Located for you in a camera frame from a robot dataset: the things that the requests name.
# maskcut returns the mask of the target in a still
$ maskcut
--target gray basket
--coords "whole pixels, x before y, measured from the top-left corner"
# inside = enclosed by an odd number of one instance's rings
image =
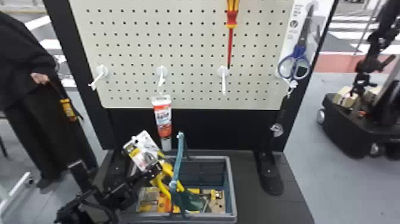
[[[192,161],[183,159],[179,180],[186,188],[223,189],[226,203],[225,214],[195,213],[189,214],[190,219],[187,220],[180,214],[170,217],[169,213],[138,213],[128,210],[121,214],[123,220],[127,223],[236,223],[238,211],[229,158],[227,156],[194,156],[192,158]]]

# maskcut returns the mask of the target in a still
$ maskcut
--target person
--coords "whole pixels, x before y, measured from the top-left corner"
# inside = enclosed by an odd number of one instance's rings
[[[25,25],[0,12],[0,111],[40,171],[36,186],[59,180],[68,164],[98,164],[79,120],[72,122],[60,103],[66,91],[54,58]]]

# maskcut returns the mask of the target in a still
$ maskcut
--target wheel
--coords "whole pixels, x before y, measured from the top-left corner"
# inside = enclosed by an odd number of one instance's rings
[[[28,180],[26,180],[25,186],[26,186],[26,187],[30,187],[30,186],[32,186],[34,183],[35,183],[35,180],[33,179],[33,177],[30,176],[30,177],[28,178]]]
[[[382,156],[386,151],[386,147],[384,145],[379,145],[378,143],[372,143],[370,149],[370,157],[378,158]]]
[[[400,145],[398,143],[386,144],[386,157],[389,160],[400,160]]]
[[[325,121],[325,108],[321,108],[317,111],[317,123],[322,125]]]

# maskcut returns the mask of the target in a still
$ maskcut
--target scissor handle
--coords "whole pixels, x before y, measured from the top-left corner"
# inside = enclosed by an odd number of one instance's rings
[[[293,76],[293,71],[292,71],[293,68],[290,69],[290,73],[287,73],[287,74],[282,73],[283,63],[284,63],[285,61],[287,61],[287,60],[293,61],[293,60],[295,60],[295,58],[293,57],[292,54],[290,54],[290,55],[286,56],[284,59],[282,59],[282,60],[278,63],[278,74],[279,74],[281,77],[284,77],[285,79],[290,79],[290,78]]]
[[[302,67],[305,67],[305,68],[307,69],[306,72],[305,72],[302,76],[298,76],[299,67],[300,67],[299,64],[305,65],[305,66],[302,66]],[[302,55],[302,56],[296,58],[296,62],[295,62],[295,66],[294,66],[294,67],[295,67],[295,69],[294,69],[294,71],[293,71],[293,78],[294,78],[295,80],[304,79],[305,77],[308,76],[308,74],[309,74],[310,71],[311,71],[310,62],[308,61],[306,55]]]

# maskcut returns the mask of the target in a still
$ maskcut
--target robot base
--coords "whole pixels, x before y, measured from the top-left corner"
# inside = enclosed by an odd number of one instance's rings
[[[334,96],[325,95],[317,122],[346,155],[364,158],[386,154],[389,159],[400,160],[400,125],[381,126],[367,117],[359,117],[357,102],[352,111],[346,110],[333,103]]]

